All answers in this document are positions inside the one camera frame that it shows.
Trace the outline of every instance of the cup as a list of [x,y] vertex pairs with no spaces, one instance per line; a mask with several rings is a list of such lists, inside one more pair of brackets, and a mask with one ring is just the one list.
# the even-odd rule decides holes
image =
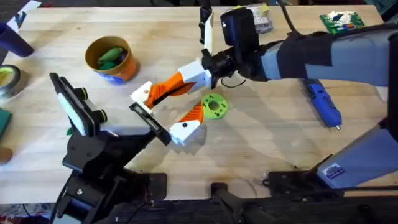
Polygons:
[[[126,58],[114,68],[99,70],[98,59],[113,47],[122,47],[127,52]],[[129,44],[124,39],[115,36],[102,37],[94,41],[86,50],[86,63],[108,82],[116,85],[129,81],[137,70],[137,63],[134,60]]]
[[30,56],[34,49],[7,24],[0,23],[0,47],[20,57]]

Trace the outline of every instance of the tape roll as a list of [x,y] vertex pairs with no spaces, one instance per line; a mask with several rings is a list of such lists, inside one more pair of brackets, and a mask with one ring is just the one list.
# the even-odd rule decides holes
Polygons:
[[0,98],[8,99],[24,89],[27,75],[13,65],[0,66]]
[[203,115],[208,119],[221,119],[228,111],[228,102],[217,93],[210,93],[201,99]]

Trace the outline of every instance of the green circuit board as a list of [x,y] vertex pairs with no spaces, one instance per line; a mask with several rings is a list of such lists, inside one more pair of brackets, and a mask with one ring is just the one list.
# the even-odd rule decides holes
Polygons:
[[320,15],[320,19],[331,34],[338,34],[351,29],[365,27],[361,17],[355,11],[336,12],[337,14],[347,15],[345,18],[336,21],[329,15]]

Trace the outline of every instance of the sticker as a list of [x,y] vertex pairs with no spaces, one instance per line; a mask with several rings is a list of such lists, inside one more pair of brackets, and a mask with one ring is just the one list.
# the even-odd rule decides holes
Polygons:
[[116,85],[120,85],[124,83],[124,80],[122,78],[119,77],[115,77],[113,75],[108,75],[108,74],[103,74],[100,72],[97,72],[99,75],[101,75],[102,77],[104,77],[106,79],[106,81],[112,83],[112,84],[116,84]]
[[337,163],[334,163],[334,164],[328,166],[322,172],[327,178],[333,180],[334,178],[336,178],[340,174],[344,173],[345,171]]

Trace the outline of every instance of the green gear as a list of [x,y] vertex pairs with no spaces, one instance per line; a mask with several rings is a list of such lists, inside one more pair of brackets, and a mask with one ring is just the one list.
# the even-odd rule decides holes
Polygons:
[[201,99],[203,115],[208,119],[221,119],[228,110],[228,102],[217,93],[210,93]]

